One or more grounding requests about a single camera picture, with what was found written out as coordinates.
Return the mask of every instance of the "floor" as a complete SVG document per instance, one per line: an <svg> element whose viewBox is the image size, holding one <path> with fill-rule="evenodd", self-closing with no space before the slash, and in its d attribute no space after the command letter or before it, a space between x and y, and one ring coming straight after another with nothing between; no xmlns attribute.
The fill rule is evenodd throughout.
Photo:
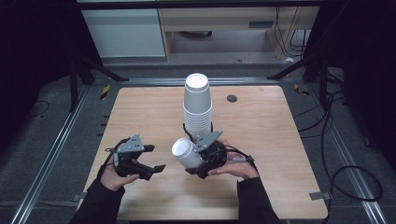
<svg viewBox="0 0 396 224"><path fill-rule="evenodd" d="M292 39L294 49L302 48L302 34L303 31L300 31ZM214 81L216 78L228 80L229 85L236 81L242 81L242 84L259 81L261 85L281 86L298 129L306 128L322 117L323 111L316 97L318 83L302 81L304 68L290 73L277 83L265 79L292 63L275 58L264 31L213 32L212 36L180 33L174 41L168 63L107 64L108 69L132 80L126 84L115 83L93 72L93 85L78 86L80 96L85 95L85 100L80 98L84 103L76 110L77 113L69 113L67 77L42 89L30 117L8 147L9 153L0 159L0 223L17 223L12 221L13 218L20 218L20 223L67 223L77 207L71 197L74 193L80 193L85 185L84 179L91 170L117 90L122 87L163 85L161 80L177 85L183 77L198 71ZM292 53L297 55L292 57L294 63L301 58L298 56L300 53L297 50ZM105 85L111 85L111 88L106 99L100 100ZM329 91L337 90L339 86L329 85ZM323 141L324 151L320 151L318 135L321 125L301 132L320 189L327 192L330 186L320 156L325 153L331 173L343 165L358 164L380 181L384 195L378 202L366 203L335 190L328 223L396 223L394 171L379 150L364 144L364 133L347 108L345 99L340 98L334 103L332 121L332 127L326 131ZM361 172L343 172L337 177L337 183L353 194L358 192L360 196L378 193L375 181ZM33 202L31 207L21 207L22 204L29 204L24 201L26 199ZM293 220L291 223L314 224L322 223L322 220Z"/></svg>

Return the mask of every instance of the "stack of cups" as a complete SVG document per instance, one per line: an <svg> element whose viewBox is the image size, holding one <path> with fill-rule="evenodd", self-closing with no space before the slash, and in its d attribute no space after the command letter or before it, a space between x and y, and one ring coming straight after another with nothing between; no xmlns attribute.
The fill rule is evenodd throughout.
<svg viewBox="0 0 396 224"><path fill-rule="evenodd" d="M210 133L212 100L205 75L194 73L186 78L183 107L186 130L193 140L199 134Z"/></svg>

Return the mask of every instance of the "person's left hand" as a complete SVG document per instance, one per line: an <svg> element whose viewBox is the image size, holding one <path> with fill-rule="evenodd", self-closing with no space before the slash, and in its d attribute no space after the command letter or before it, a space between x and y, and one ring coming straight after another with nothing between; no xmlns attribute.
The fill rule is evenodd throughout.
<svg viewBox="0 0 396 224"><path fill-rule="evenodd" d="M105 170L100 178L100 182L108 189L117 191L126 184L134 182L140 177L140 175L129 175L126 177L121 177L116 173L114 165L113 156L108 160Z"/></svg>

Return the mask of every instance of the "black sleeve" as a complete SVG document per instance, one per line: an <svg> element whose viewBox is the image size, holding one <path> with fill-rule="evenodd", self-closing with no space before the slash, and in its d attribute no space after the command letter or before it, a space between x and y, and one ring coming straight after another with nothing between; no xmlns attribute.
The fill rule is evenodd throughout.
<svg viewBox="0 0 396 224"><path fill-rule="evenodd" d="M239 224L280 223L259 177L246 179L237 185Z"/></svg>
<svg viewBox="0 0 396 224"><path fill-rule="evenodd" d="M87 191L84 201L69 223L116 223L125 189L112 191L95 179Z"/></svg>

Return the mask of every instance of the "person's right hand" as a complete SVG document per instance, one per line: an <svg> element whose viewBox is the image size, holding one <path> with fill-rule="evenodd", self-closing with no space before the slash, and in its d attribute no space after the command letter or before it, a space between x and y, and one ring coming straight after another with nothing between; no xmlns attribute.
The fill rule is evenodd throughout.
<svg viewBox="0 0 396 224"><path fill-rule="evenodd" d="M230 145L225 139L218 139L218 141L226 147ZM230 174L234 176L241 176L244 179L249 179L259 176L259 173L257 173L257 171L250 165L250 163L248 163L247 161L235 162L233 161L234 158L244 158L244 157L236 152L227 152L227 161L225 162L225 164L219 168L210 170L208 174L209 175Z"/></svg>

